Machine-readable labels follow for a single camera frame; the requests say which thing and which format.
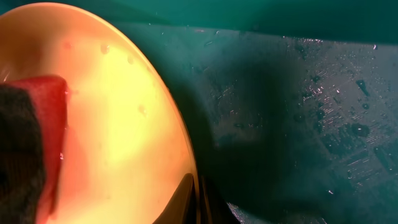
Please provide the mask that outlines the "yellow-green plate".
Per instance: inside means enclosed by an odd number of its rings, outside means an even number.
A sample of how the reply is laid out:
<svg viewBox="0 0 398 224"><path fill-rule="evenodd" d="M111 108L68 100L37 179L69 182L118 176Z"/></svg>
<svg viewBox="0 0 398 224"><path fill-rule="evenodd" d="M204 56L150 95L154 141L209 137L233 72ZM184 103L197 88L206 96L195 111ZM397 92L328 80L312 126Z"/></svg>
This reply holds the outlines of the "yellow-green plate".
<svg viewBox="0 0 398 224"><path fill-rule="evenodd" d="M43 2L1 16L1 80L58 75L67 127L45 223L154 223L184 175L198 175L177 105L121 31L78 7Z"/></svg>

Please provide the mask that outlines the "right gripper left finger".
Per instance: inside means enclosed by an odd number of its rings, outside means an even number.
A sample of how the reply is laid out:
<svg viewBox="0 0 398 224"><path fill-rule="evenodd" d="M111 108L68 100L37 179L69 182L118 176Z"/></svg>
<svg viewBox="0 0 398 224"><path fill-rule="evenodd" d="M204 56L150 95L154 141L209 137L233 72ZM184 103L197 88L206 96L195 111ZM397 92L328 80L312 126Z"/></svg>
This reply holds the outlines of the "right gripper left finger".
<svg viewBox="0 0 398 224"><path fill-rule="evenodd" d="M154 224L195 224L196 218L194 178L187 173Z"/></svg>

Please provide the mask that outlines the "teal plastic serving tray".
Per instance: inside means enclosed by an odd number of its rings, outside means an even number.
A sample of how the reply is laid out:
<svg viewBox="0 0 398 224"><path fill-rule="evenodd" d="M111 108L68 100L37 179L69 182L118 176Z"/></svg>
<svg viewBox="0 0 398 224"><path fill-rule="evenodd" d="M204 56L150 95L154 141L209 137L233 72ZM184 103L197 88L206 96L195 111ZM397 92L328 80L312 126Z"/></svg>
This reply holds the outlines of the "teal plastic serving tray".
<svg viewBox="0 0 398 224"><path fill-rule="evenodd" d="M156 69L240 223L397 222L396 1L2 1L78 7Z"/></svg>

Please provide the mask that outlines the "green and red sponge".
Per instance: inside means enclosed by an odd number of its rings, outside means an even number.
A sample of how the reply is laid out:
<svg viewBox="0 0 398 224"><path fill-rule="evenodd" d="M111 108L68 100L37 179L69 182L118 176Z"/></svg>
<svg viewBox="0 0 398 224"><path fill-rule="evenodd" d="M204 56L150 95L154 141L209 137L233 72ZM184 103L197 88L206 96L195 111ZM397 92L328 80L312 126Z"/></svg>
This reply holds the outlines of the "green and red sponge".
<svg viewBox="0 0 398 224"><path fill-rule="evenodd" d="M55 203L67 127L67 83L1 85L1 223L45 223Z"/></svg>

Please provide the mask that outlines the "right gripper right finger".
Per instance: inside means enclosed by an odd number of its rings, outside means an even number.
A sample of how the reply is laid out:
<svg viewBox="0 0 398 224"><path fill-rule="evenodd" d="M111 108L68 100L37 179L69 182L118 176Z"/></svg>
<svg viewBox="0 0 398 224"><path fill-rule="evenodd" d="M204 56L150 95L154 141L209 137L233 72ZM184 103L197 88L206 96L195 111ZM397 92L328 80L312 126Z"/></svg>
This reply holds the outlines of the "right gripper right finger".
<svg viewBox="0 0 398 224"><path fill-rule="evenodd" d="M201 176L199 184L202 224L240 224L212 180Z"/></svg>

